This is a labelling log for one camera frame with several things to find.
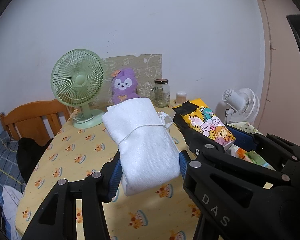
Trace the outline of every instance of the blue gripper pad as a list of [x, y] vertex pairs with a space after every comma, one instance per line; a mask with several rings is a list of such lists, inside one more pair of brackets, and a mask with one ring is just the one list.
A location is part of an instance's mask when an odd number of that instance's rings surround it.
[[114, 171], [112, 173], [110, 181], [109, 181], [108, 197], [110, 200], [113, 199], [115, 197], [115, 195], [117, 194], [117, 190], [119, 187], [121, 177], [122, 177], [122, 167], [121, 167], [121, 163], [120, 163], [120, 159], [119, 159], [114, 168]]
[[257, 149], [257, 144], [253, 141], [253, 138], [250, 135], [228, 125], [227, 128], [230, 132], [232, 132], [236, 139], [234, 145], [248, 152], [251, 150], [255, 151]]
[[187, 160], [185, 159], [182, 152], [179, 152], [179, 165], [180, 165], [180, 173], [182, 178], [185, 178], [186, 175], [186, 168], [187, 168]]

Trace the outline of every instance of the stuffed animal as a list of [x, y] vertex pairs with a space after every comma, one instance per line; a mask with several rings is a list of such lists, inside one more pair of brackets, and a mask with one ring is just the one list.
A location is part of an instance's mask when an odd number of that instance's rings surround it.
[[139, 98], [136, 94], [138, 85], [137, 79], [132, 68], [124, 68], [112, 73], [111, 82], [112, 102], [116, 105], [127, 99]]

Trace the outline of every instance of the white desk fan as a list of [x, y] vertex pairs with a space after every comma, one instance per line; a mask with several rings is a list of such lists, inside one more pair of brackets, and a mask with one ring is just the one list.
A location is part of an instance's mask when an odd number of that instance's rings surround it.
[[51, 74], [51, 88], [64, 105], [82, 107], [74, 118], [74, 127], [90, 128], [101, 124], [103, 111], [90, 109], [89, 102], [99, 93], [103, 82], [103, 67], [99, 56], [86, 49], [75, 49], [64, 54]]
[[260, 108], [259, 98], [250, 88], [238, 91], [227, 89], [223, 92], [222, 100], [230, 106], [226, 111], [226, 123], [252, 123], [257, 117]]

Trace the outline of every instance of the chair backrest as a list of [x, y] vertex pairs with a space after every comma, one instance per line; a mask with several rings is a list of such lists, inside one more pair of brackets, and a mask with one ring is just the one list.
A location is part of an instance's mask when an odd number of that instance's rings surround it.
[[51, 130], [56, 135], [61, 129], [58, 113], [63, 113], [66, 121], [70, 117], [66, 106], [56, 99], [37, 101], [19, 106], [7, 115], [0, 114], [0, 121], [13, 139], [19, 140], [20, 136], [28, 137], [34, 139], [40, 146], [44, 146], [50, 140], [50, 136], [42, 117], [47, 117]]

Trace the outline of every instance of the cartoon print packaging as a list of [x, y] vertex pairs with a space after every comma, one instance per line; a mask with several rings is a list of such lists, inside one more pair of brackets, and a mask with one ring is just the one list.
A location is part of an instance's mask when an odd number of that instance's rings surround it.
[[117, 70], [111, 74], [112, 102], [116, 105], [127, 99], [139, 98], [137, 95], [137, 79], [132, 68]]
[[[184, 104], [189, 103], [194, 108], [197, 106], [197, 108], [191, 113], [187, 112], [187, 114], [183, 109], [181, 116], [188, 126], [221, 144], [227, 150], [235, 141], [233, 134], [200, 98]], [[177, 108], [180, 106], [183, 106], [183, 104], [173, 108], [176, 113], [178, 113]]]

